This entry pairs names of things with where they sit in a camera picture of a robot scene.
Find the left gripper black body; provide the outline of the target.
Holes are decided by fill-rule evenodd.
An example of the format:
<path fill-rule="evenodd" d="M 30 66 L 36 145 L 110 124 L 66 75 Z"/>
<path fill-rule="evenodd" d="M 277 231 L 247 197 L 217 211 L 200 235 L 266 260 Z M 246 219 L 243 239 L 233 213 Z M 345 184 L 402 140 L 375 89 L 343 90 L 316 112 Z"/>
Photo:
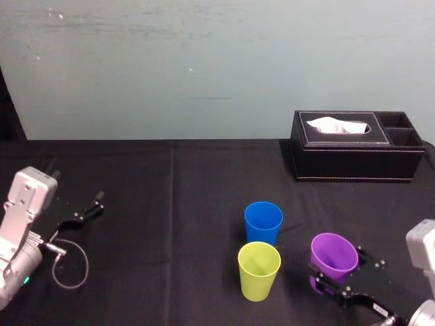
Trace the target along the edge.
<path fill-rule="evenodd" d="M 63 228 L 74 228 L 83 222 L 84 215 L 75 205 L 62 198 L 55 198 L 33 223 L 31 231 L 43 240 L 51 240 Z"/>

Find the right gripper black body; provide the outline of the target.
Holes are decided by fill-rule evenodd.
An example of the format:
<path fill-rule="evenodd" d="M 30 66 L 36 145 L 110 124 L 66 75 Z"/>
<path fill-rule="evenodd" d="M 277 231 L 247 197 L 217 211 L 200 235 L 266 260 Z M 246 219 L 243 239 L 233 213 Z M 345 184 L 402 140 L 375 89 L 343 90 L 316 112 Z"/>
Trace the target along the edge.
<path fill-rule="evenodd" d="M 395 322 L 409 322 L 413 315 L 413 294 L 376 263 L 364 264 L 349 275 L 339 290 L 339 302 L 345 307 L 365 307 Z"/>

